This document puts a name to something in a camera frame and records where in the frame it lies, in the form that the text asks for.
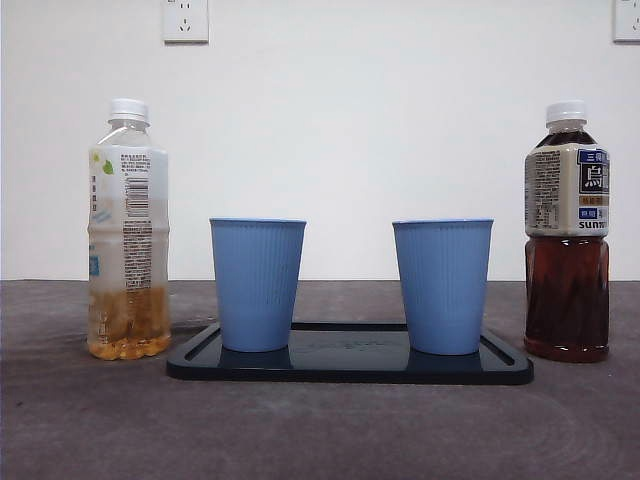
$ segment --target oolong tea bottle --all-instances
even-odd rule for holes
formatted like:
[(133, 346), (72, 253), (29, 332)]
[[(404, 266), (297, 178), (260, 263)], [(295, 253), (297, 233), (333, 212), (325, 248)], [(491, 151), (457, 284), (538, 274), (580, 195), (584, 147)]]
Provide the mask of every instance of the oolong tea bottle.
[(609, 155), (586, 123), (584, 102), (550, 105), (549, 134), (525, 166), (524, 342), (563, 362), (597, 362), (609, 350)]

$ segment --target white bottle cap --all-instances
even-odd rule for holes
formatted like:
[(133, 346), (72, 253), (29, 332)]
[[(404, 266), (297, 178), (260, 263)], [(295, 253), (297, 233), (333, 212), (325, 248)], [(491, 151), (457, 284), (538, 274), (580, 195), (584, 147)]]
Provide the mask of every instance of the white bottle cap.
[(111, 120), (138, 120), (149, 126), (149, 108), (147, 104), (132, 98), (114, 98), (111, 100)]
[(583, 100), (567, 100), (547, 107), (547, 125), (558, 120), (587, 121), (587, 104)]

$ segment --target juice bottle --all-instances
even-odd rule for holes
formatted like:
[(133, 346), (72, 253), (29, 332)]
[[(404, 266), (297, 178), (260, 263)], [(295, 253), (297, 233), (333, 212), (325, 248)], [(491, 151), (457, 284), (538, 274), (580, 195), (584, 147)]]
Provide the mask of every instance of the juice bottle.
[(89, 152), (89, 330), (92, 355), (134, 359), (170, 342), (167, 154), (148, 109), (111, 101), (111, 131)]
[(609, 155), (580, 100), (547, 108), (525, 164), (528, 352), (597, 362), (609, 351)]

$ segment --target blue cup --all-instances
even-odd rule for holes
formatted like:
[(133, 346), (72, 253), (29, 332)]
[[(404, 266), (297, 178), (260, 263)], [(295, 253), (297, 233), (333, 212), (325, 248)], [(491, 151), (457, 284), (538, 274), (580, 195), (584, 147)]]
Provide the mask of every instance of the blue cup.
[(491, 219), (393, 222), (412, 348), (478, 351), (492, 225)]
[(306, 222), (212, 218), (222, 344), (267, 352), (289, 343)]

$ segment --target bottle label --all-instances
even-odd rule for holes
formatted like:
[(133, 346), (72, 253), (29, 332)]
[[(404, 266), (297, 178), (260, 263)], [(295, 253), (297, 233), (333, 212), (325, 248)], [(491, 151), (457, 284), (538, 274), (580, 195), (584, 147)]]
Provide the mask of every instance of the bottle label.
[[(92, 288), (150, 288), (154, 260), (166, 271), (163, 252), (154, 256), (152, 248), (154, 232), (166, 236), (168, 231), (166, 154), (149, 147), (99, 146), (90, 151), (89, 170)], [(155, 245), (166, 250), (166, 240)], [(162, 281), (162, 272), (156, 274)]]
[(597, 145), (543, 146), (525, 161), (528, 235), (605, 236), (609, 155)]

